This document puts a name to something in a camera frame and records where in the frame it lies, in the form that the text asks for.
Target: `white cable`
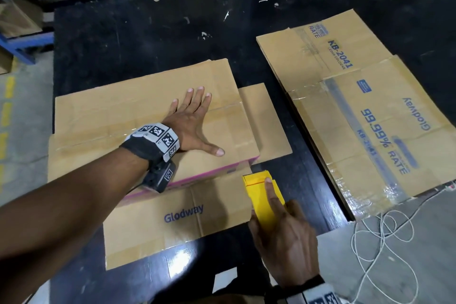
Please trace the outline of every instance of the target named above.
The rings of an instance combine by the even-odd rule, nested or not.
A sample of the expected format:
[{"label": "white cable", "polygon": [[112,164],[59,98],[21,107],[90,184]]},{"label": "white cable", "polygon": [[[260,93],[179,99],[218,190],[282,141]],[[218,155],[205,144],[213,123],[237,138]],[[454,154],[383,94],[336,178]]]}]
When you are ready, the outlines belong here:
[{"label": "white cable", "polygon": [[[415,230],[413,228],[413,224],[412,224],[412,219],[415,217],[415,215],[418,213],[418,211],[420,210],[420,208],[422,207],[423,204],[425,204],[427,201],[429,201],[430,199],[440,195],[441,193],[443,192],[442,191],[439,191],[437,192],[435,195],[432,195],[431,197],[428,197],[426,198],[423,202],[420,203],[420,205],[418,206],[418,208],[415,210],[415,212],[412,214],[411,217],[408,217],[407,215],[405,215],[404,213],[402,213],[402,211],[399,211],[399,210],[390,210],[389,212],[387,212],[386,214],[380,214],[379,216],[377,215],[376,217],[380,220],[379,221],[379,231],[380,232],[375,232],[375,231],[372,231],[367,225],[366,225],[366,222],[363,221],[362,223],[364,224],[364,226],[367,228],[367,230],[357,230],[357,226],[358,226],[358,222],[355,224],[355,231],[353,232],[353,235],[351,237],[351,241],[350,241],[350,244],[351,244],[351,250],[353,251],[353,253],[356,255],[357,259],[358,259],[358,263],[359,265],[361,266],[361,269],[362,271],[364,272],[364,275],[362,276],[362,279],[361,279],[361,283],[359,284],[359,288],[358,288],[358,292],[356,293],[356,296],[355,296],[355,299],[353,301],[350,302],[350,304],[354,304],[356,302],[356,300],[358,299],[359,297],[359,294],[361,292],[361,288],[362,288],[362,284],[364,283],[364,280],[366,278],[368,278],[368,280],[370,281],[370,283],[377,289],[380,291],[380,293],[382,293],[386,298],[390,299],[391,301],[393,301],[394,303],[396,304],[412,304],[415,299],[418,297],[418,289],[419,289],[419,284],[418,284],[418,278],[416,277],[416,274],[415,274],[415,271],[413,270],[413,268],[405,261],[403,260],[399,255],[397,255],[393,250],[390,249],[390,247],[388,246],[388,244],[386,243],[386,239],[387,238],[390,238],[390,237],[395,237],[396,239],[399,239],[400,241],[402,242],[405,242],[405,243],[409,243],[412,241],[414,235],[415,235]],[[403,216],[405,216],[405,218],[407,219],[402,225],[400,225],[398,227],[398,224],[396,222],[396,220],[391,216],[391,213],[400,213],[402,214]],[[394,227],[393,228],[390,228],[388,226],[388,224],[386,223],[386,220],[387,218],[390,218],[393,223],[394,223]],[[396,236],[396,233],[402,228],[404,227],[405,225],[407,224],[410,224],[410,227],[412,228],[412,235],[410,236],[410,238],[408,239],[401,239],[399,238],[398,236]],[[375,255],[375,257],[372,259],[372,260],[369,260],[369,259],[365,259],[365,258],[362,258],[359,254],[358,254],[358,250],[357,250],[357,247],[356,247],[356,235],[358,233],[362,233],[362,232],[366,232],[366,233],[370,233],[372,235],[374,235],[375,237],[379,238],[380,239],[380,248],[379,248],[379,252],[377,253],[377,255]],[[391,298],[390,296],[388,296],[385,292],[383,292],[381,289],[379,289],[379,287],[373,283],[372,279],[369,277],[368,273],[369,271],[372,269],[372,267],[374,266],[375,262],[377,262],[377,260],[379,259],[379,256],[380,254],[382,253],[383,251],[383,248],[386,247],[388,250],[391,251],[391,253],[393,255],[395,255],[398,259],[400,259],[402,262],[404,262],[409,268],[410,270],[412,271],[413,273],[413,277],[415,278],[415,283],[416,283],[416,290],[415,290],[415,295],[413,296],[413,299],[409,302],[406,302],[406,303],[402,303],[402,302],[398,302],[396,300],[394,300],[393,298]],[[363,265],[362,265],[362,261],[367,261],[367,262],[372,262],[371,264],[369,264],[369,266],[364,269]]]}]

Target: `table surface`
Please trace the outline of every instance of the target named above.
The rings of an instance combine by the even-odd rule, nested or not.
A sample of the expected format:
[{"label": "table surface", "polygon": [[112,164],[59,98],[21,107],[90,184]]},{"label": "table surface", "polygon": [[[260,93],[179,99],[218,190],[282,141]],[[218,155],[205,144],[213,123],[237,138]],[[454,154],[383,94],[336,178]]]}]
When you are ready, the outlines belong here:
[{"label": "table surface", "polygon": [[[455,0],[104,0],[79,4],[55,14],[54,94],[228,58],[238,87],[265,83],[293,149],[293,154],[255,165],[253,170],[268,169],[284,198],[298,199],[321,234],[343,226],[347,219],[255,37],[354,8],[455,124],[455,5]],[[51,303],[134,304],[151,299],[169,284],[174,293],[179,292],[181,284],[176,280],[182,274],[193,287],[208,290],[204,284],[215,273],[258,260],[245,224],[108,272],[104,255],[100,229],[52,279]]]}]

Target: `yellow tape dispenser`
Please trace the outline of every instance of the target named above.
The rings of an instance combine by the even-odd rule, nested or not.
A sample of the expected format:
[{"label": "yellow tape dispenser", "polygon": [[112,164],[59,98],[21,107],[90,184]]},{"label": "yellow tape dispenser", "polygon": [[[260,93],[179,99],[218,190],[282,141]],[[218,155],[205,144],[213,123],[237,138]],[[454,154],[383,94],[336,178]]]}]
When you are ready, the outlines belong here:
[{"label": "yellow tape dispenser", "polygon": [[[269,177],[272,179],[269,171],[263,171],[254,174],[244,175],[244,185],[247,190],[248,197],[252,200],[255,214],[258,217],[258,221],[267,233],[272,232],[276,226],[277,219],[272,212],[271,206],[269,205],[268,198],[266,196],[265,179]],[[275,180],[272,180],[274,191],[282,204],[285,204],[285,200],[282,197],[282,193],[277,186]]]}]

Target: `fingers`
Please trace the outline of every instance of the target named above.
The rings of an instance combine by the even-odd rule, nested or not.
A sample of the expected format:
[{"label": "fingers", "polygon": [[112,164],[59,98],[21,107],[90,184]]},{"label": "fingers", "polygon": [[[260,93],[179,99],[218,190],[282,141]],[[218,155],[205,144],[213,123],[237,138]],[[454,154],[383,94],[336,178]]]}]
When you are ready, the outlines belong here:
[{"label": "fingers", "polygon": [[171,114],[175,113],[177,111],[177,106],[179,105],[179,100],[178,99],[174,99],[171,103],[171,106],[170,106],[170,109],[168,111],[168,116],[170,116]]},{"label": "fingers", "polygon": [[277,218],[281,218],[287,214],[285,207],[280,202],[279,198],[274,191],[274,186],[272,185],[271,178],[265,179],[265,189],[266,189],[266,196],[268,198],[269,205]]},{"label": "fingers", "polygon": [[291,214],[291,216],[295,217],[296,219],[305,221],[304,212],[299,206],[298,201],[296,201],[295,199],[292,199],[286,203],[286,209],[288,213]]},{"label": "fingers", "polygon": [[179,107],[178,111],[185,111],[188,105],[190,105],[191,98],[193,97],[193,88],[188,88],[185,98],[182,101],[182,105]]},{"label": "fingers", "polygon": [[207,93],[206,96],[204,97],[204,100],[202,101],[201,105],[195,111],[195,114],[197,114],[198,117],[204,118],[204,116],[206,115],[206,112],[209,109],[209,105],[211,104],[211,100],[212,100],[212,94]]},{"label": "fingers", "polygon": [[193,98],[191,104],[187,107],[187,111],[193,113],[201,105],[202,96],[204,95],[204,87],[198,87],[197,93]]},{"label": "fingers", "polygon": [[225,155],[225,151],[222,148],[220,148],[212,143],[206,143],[202,140],[201,140],[201,144],[200,144],[199,148],[200,148],[200,150],[205,151],[205,152],[212,154],[214,156],[217,156],[217,157],[221,157],[221,156]]},{"label": "fingers", "polygon": [[250,219],[247,225],[250,230],[250,233],[252,234],[252,238],[254,239],[255,247],[259,252],[262,252],[264,247],[263,241],[261,240],[261,226],[259,225],[259,221],[255,215],[254,210],[252,211],[252,218]]}]

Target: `concrete floor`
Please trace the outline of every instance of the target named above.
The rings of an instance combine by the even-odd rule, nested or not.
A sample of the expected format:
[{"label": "concrete floor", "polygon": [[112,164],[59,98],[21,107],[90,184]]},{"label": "concrete floor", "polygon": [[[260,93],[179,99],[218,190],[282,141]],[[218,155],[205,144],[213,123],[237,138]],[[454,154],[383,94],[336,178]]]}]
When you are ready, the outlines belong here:
[{"label": "concrete floor", "polygon": [[[52,132],[53,53],[37,56],[34,66],[18,65],[12,74],[0,76],[3,110],[0,127],[0,205],[31,191],[47,181],[48,138]],[[5,110],[11,103],[11,111]],[[425,197],[409,200],[397,209],[411,215]],[[413,220],[415,237],[410,243],[389,239],[388,244],[415,270],[419,296],[415,303],[454,303],[456,299],[456,193],[450,189],[426,203]],[[374,228],[376,218],[367,221]],[[350,248],[354,224],[318,237],[322,276],[336,291],[349,299],[356,294],[362,270]],[[408,238],[406,226],[399,236]],[[359,252],[371,258],[379,241],[359,237]],[[389,296],[407,303],[413,298],[415,284],[410,270],[394,255],[385,252],[370,273],[373,281]],[[49,302],[49,283],[31,304]],[[393,303],[366,280],[359,303]]]}]

